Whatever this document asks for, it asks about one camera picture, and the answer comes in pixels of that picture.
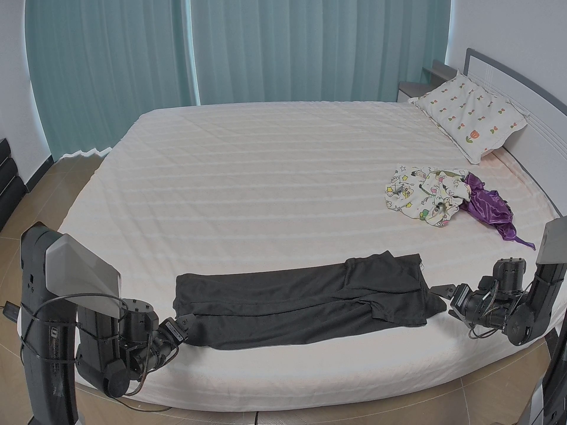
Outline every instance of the black trousers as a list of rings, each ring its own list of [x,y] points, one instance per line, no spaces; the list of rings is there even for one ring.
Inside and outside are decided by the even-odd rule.
[[[266,273],[177,277],[177,316],[194,313],[188,344],[234,350],[310,344],[423,326],[446,310],[429,293],[418,254],[389,251],[337,265]]]

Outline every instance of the curtain fold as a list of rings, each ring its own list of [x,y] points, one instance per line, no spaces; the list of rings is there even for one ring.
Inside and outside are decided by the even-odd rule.
[[[25,39],[54,159],[114,146],[150,110],[195,105],[188,0],[26,0]]]
[[[443,61],[451,0],[191,0],[203,104],[395,101]]]

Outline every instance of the floor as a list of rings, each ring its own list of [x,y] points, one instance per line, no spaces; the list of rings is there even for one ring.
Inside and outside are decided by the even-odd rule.
[[[56,230],[76,196],[102,160],[92,155],[65,158],[51,167],[32,193],[26,195],[0,232],[0,305],[19,304],[22,273],[19,236],[40,220]],[[18,357],[16,326],[0,316],[0,425],[21,425],[31,417],[23,367]],[[549,353],[542,339],[519,353],[460,379],[400,397],[351,405],[296,411],[208,413],[171,409],[164,413],[131,411],[95,390],[76,386],[79,410],[87,425],[196,424],[422,424],[489,425],[518,420],[532,390],[545,372]],[[159,409],[124,400],[138,409]]]

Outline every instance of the white headboard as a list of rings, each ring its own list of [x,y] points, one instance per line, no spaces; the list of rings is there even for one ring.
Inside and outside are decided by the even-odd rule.
[[[473,49],[467,49],[464,74],[529,114],[528,125],[514,132],[504,147],[557,211],[567,214],[567,105],[527,77]]]

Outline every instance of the purple strap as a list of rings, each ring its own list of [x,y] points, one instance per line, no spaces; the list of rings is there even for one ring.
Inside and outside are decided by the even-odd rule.
[[[464,182],[471,187],[471,201],[463,201],[459,206],[461,209],[468,211],[480,222],[495,227],[505,241],[516,241],[535,250],[535,244],[517,237],[516,228],[512,224],[514,213],[497,190],[484,190],[484,183],[472,173],[467,175]]]

